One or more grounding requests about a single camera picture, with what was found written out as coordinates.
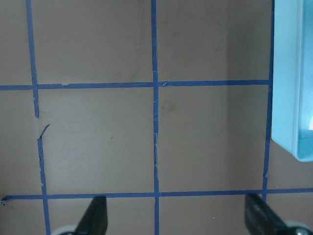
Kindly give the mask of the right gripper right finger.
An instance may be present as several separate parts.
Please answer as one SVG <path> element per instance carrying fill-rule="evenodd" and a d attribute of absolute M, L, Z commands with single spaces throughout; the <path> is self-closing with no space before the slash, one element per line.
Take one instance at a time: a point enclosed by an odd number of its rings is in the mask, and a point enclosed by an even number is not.
<path fill-rule="evenodd" d="M 245 196 L 245 226 L 250 235 L 289 235 L 285 222 L 258 194 Z"/>

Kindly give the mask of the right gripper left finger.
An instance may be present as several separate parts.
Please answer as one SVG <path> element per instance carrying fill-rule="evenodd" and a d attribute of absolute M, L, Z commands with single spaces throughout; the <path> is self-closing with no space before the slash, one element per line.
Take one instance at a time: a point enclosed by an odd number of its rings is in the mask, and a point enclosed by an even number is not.
<path fill-rule="evenodd" d="M 105 235 L 108 228 L 106 196 L 96 196 L 78 223 L 76 235 Z"/>

